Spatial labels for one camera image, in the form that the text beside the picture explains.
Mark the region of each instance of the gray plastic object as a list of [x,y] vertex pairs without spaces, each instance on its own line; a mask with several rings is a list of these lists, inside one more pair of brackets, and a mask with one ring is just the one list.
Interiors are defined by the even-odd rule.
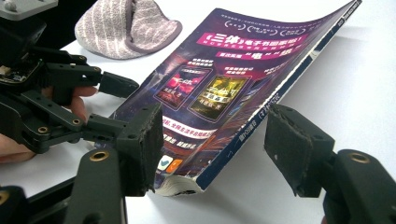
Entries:
[[0,1],[0,17],[11,21],[21,21],[57,6],[58,0],[2,0]]

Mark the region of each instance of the human hand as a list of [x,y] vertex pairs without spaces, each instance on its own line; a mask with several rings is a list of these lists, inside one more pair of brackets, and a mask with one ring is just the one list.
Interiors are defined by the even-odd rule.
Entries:
[[[77,87],[73,93],[72,102],[69,106],[74,114],[83,120],[87,120],[84,101],[81,97],[92,96],[96,94],[95,87]],[[51,97],[52,88],[47,88],[42,91],[46,97]],[[26,146],[18,144],[13,139],[10,139],[0,134],[0,163],[27,161],[33,158],[34,152],[29,150]]]

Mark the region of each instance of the table surface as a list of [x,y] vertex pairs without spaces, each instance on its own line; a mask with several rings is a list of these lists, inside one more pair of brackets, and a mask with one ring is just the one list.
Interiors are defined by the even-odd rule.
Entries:
[[[163,13],[181,21],[183,31],[159,52],[132,60],[110,60],[77,42],[64,49],[87,56],[88,63],[141,83],[215,7],[279,21],[309,21],[347,1],[157,0]],[[396,179],[396,2],[363,1],[316,61],[281,100],[335,139],[334,151],[357,149],[376,157]],[[98,93],[84,98],[89,113],[109,116],[122,99]],[[294,197],[263,151],[265,122],[203,194],[163,197],[149,192],[127,198],[130,223],[320,223],[318,199]],[[0,165],[0,184],[24,187],[32,196],[76,174],[91,145],[63,143],[30,161]]]

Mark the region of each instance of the gray fabric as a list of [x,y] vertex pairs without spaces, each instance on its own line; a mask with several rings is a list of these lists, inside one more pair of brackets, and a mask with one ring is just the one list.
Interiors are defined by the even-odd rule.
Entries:
[[131,59],[163,49],[181,32],[153,0],[98,0],[75,27],[78,43],[113,59]]

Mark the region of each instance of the book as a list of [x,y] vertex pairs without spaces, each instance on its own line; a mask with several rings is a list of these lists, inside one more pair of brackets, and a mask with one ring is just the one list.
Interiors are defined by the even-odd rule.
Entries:
[[155,193],[205,192],[360,4],[305,22],[215,8],[110,116],[162,104]]

